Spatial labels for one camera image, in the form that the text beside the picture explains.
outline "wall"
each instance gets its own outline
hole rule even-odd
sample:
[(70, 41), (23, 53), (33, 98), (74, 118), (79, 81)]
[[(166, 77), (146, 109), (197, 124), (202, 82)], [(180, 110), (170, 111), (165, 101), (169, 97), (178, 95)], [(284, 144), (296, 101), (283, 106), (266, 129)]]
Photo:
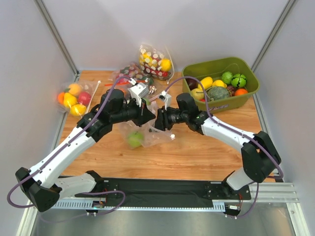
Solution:
[(258, 93), (286, 181), (293, 182), (315, 235), (315, 1), (299, 0), (256, 75)]
[[(32, 0), (0, 1), (0, 25), (0, 231), (13, 236), (23, 214), (6, 201), (14, 174), (51, 150), (62, 118), (57, 89), (74, 76)], [(26, 204), (20, 190), (13, 195)]]
[(287, 0), (44, 0), (79, 69), (113, 69), (142, 42), (170, 49), (178, 70), (229, 56), (252, 65)]

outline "olive green plastic container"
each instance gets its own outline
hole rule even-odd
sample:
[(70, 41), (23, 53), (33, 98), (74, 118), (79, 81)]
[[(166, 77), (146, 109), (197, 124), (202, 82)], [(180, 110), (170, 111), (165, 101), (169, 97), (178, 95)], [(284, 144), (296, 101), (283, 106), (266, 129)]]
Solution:
[[(237, 73), (244, 74), (247, 78), (245, 88), (248, 93), (208, 102), (211, 113), (222, 112), (241, 107), (246, 103), (250, 96), (259, 90), (259, 81), (250, 67), (242, 59), (231, 57), (188, 65), (182, 71), (183, 76), (193, 76), (198, 80), (202, 80), (203, 78), (210, 76), (214, 81), (221, 79), (221, 75), (225, 71), (230, 71), (233, 75)], [(190, 93), (190, 89), (186, 80), (183, 80), (183, 92)], [(198, 100), (195, 100), (195, 102), (200, 110), (206, 110), (205, 102)]]

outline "green melon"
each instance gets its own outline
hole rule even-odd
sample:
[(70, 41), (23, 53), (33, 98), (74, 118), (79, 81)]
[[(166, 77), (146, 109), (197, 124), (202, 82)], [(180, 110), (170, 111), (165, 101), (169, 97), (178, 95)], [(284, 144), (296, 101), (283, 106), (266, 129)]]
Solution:
[(230, 97), (230, 92), (224, 87), (211, 87), (207, 92), (210, 101), (216, 101)]

